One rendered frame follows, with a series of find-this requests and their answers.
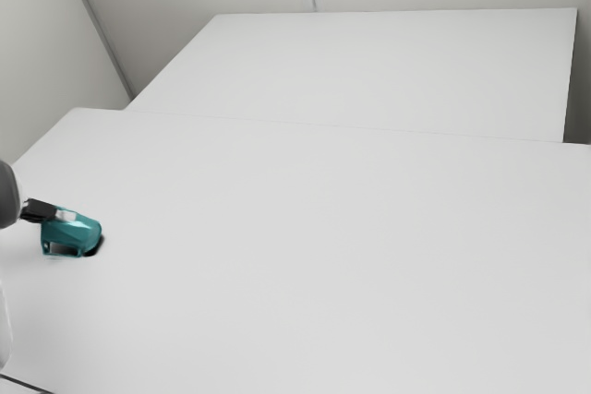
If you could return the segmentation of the teal faceted mug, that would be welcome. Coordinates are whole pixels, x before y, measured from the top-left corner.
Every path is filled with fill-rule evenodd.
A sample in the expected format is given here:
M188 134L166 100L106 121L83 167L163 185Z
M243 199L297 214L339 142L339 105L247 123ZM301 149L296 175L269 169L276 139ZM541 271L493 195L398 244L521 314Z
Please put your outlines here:
M79 213L73 222L41 223L42 252L47 256L88 257L95 253L102 242L101 224Z

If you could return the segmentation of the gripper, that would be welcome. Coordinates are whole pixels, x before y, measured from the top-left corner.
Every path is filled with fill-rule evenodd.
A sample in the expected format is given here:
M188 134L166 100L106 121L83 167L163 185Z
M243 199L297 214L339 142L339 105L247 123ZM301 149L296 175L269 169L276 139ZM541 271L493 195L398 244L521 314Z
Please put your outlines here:
M77 213L30 198L23 203L19 217L31 223L41 223L42 221L73 222L77 220Z

